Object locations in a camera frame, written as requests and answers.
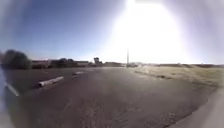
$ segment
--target building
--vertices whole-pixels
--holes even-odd
[[[51,61],[50,60],[32,60],[31,63],[33,68],[48,68]]]
[[[74,61],[77,67],[88,67],[89,61]]]

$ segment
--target curb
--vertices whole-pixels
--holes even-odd
[[[46,80],[46,81],[41,81],[41,82],[39,82],[39,85],[40,85],[40,87],[44,87],[44,86],[46,86],[46,85],[53,84],[53,83],[58,82],[58,81],[61,81],[61,80],[63,80],[63,79],[64,79],[64,77],[63,77],[63,76],[60,76],[60,77],[57,77],[57,78],[55,78],[55,79],[50,79],[50,80]]]

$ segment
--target bush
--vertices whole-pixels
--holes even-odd
[[[2,59],[2,65],[6,69],[29,69],[31,61],[22,52],[8,50]]]

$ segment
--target dry grass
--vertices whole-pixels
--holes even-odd
[[[209,86],[221,86],[223,84],[224,68],[144,66],[132,70],[154,77],[185,80],[195,84]]]

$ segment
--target road marking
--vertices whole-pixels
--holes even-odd
[[[5,83],[6,87],[8,87],[8,89],[15,95],[15,96],[19,96],[19,92],[10,84]]]

